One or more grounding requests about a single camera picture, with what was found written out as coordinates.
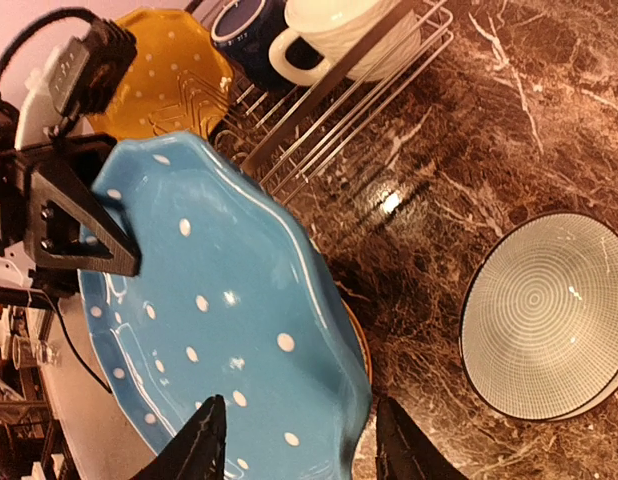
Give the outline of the metal wire dish rack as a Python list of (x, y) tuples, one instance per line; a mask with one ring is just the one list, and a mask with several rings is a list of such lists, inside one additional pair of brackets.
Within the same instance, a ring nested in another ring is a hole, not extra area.
[(453, 14), (443, 1), (415, 1), (415, 23), (401, 33), (392, 47), (414, 44), (416, 49), (377, 81), (375, 62), (357, 80), (295, 86), (281, 93), (265, 93), (242, 75), (232, 83), (215, 86), (186, 73), (180, 91), (190, 107), (221, 107), (219, 125), (206, 126), (213, 146), (239, 166), (245, 166), (262, 145), (269, 158), (251, 171), (260, 185), (280, 203), (287, 204), (316, 182), (350, 149), (361, 132), (383, 112), (454, 38)]

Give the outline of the dark blue mug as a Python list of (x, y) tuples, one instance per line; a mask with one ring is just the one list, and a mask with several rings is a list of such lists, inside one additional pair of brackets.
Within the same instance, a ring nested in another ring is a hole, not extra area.
[(286, 28), (283, 1), (235, 0), (214, 20), (211, 39), (214, 48), (260, 90), (284, 91), (292, 84), (272, 66), (269, 49)]

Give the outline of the blue plate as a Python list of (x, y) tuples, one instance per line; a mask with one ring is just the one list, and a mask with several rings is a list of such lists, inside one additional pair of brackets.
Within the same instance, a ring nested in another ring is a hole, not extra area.
[(348, 479), (372, 403), (357, 335), (305, 229), (206, 141), (117, 144), (93, 184), (141, 252), (136, 276), (79, 274), (93, 349), (161, 452), (226, 404), (228, 479)]

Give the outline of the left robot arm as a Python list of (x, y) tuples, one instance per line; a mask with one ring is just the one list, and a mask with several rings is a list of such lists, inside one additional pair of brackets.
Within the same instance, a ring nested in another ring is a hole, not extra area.
[(91, 134), (17, 149), (19, 118), (0, 94), (0, 303), (71, 296), (83, 271), (138, 275), (121, 201), (95, 190), (128, 145)]

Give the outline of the cream ribbed mug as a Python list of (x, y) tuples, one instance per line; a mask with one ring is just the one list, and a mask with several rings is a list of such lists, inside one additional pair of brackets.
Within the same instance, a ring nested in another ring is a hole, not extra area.
[[(269, 61), (287, 80), (311, 86), (321, 80), (396, 3), (394, 1), (288, 1), (284, 9), (287, 29), (269, 47)], [(421, 45), (418, 21), (409, 11), (346, 74), (351, 80), (380, 81), (412, 59)], [(294, 66), (286, 58), (287, 50), (302, 39), (323, 60), (310, 69)]]

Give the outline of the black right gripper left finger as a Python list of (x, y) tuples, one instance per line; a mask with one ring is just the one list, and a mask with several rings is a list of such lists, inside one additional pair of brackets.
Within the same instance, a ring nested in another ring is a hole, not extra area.
[(158, 479), (223, 479), (226, 407), (209, 397), (156, 459)]

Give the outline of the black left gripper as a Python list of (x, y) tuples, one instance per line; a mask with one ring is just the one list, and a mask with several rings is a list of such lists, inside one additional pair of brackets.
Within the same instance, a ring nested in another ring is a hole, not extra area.
[(79, 270), (138, 274), (139, 247), (91, 191), (115, 144), (92, 134), (0, 150), (0, 300), (72, 295)]

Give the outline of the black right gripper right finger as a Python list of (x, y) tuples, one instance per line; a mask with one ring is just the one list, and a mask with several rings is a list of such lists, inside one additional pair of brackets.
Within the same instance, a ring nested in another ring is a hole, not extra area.
[(376, 416), (378, 479), (464, 480), (393, 397), (381, 397)]

